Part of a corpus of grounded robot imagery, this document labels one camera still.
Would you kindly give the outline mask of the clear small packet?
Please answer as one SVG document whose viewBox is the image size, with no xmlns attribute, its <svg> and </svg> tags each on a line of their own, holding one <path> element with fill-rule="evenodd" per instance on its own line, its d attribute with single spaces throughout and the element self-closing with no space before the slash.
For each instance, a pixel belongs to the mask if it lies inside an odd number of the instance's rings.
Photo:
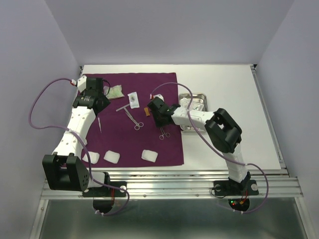
<svg viewBox="0 0 319 239">
<path fill-rule="evenodd" d="M 204 105 L 196 105 L 193 107 L 193 110 L 196 110 L 196 111 L 202 111 L 204 108 Z"/>
</svg>

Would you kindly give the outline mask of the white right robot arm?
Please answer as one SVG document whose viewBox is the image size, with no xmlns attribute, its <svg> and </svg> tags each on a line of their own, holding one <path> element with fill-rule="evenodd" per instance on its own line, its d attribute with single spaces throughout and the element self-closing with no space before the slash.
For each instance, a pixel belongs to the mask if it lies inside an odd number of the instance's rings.
<svg viewBox="0 0 319 239">
<path fill-rule="evenodd" d="M 178 104 L 169 106 L 159 97 L 154 97 L 148 107 L 156 127 L 169 124 L 191 126 L 203 140 L 200 131 L 208 134 L 211 143 L 204 142 L 226 161 L 228 168 L 228 180 L 215 183 L 218 196 L 240 195 L 247 190 L 251 176 L 240 148 L 242 129 L 225 109 L 195 111 Z"/>
</svg>

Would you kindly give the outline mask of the steel forceps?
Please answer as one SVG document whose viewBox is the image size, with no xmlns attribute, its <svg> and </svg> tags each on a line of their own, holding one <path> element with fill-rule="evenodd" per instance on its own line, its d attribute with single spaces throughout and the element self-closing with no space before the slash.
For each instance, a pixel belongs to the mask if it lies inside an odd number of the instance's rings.
<svg viewBox="0 0 319 239">
<path fill-rule="evenodd" d="M 160 140 L 164 140 L 165 138 L 169 138 L 170 137 L 170 133 L 165 132 L 162 127 L 160 127 L 159 129 L 160 129 L 160 135 L 159 135 L 159 139 Z"/>
</svg>

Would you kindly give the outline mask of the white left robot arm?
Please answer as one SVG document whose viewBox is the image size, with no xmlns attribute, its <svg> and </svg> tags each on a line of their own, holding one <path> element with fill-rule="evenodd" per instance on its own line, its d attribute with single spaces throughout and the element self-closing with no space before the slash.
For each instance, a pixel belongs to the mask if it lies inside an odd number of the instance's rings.
<svg viewBox="0 0 319 239">
<path fill-rule="evenodd" d="M 85 191 L 90 174 L 81 161 L 87 133 L 97 114 L 110 101 L 104 95 L 102 78 L 83 76 L 75 83 L 78 89 L 71 117 L 63 137 L 51 155 L 42 160 L 45 176 L 51 190 Z"/>
</svg>

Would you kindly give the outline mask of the steel scalpel handle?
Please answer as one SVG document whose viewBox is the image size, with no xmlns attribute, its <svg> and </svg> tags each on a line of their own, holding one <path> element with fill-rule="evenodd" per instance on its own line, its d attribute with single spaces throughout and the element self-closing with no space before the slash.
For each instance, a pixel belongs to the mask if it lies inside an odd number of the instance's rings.
<svg viewBox="0 0 319 239">
<path fill-rule="evenodd" d="M 100 133 L 102 133 L 102 127 L 101 127 L 101 121 L 100 121 L 100 118 L 99 118 L 99 117 L 97 117 L 97 120 L 98 120 L 98 126 L 99 126 Z"/>
</svg>

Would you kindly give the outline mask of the green white suture packet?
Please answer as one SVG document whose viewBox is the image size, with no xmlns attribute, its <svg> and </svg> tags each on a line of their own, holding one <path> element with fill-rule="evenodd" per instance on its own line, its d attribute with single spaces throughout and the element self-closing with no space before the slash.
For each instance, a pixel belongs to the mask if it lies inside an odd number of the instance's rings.
<svg viewBox="0 0 319 239">
<path fill-rule="evenodd" d="M 192 102 L 190 103 L 190 99 L 188 98 L 182 98 L 180 101 L 179 101 L 179 104 L 184 107 L 184 108 L 187 108 L 188 105 L 189 106 L 189 109 L 192 111 L 193 110 L 193 107 L 196 106 L 196 105 L 204 105 L 202 103 L 199 103 L 199 102 L 196 102 L 194 99 L 192 100 Z"/>
</svg>

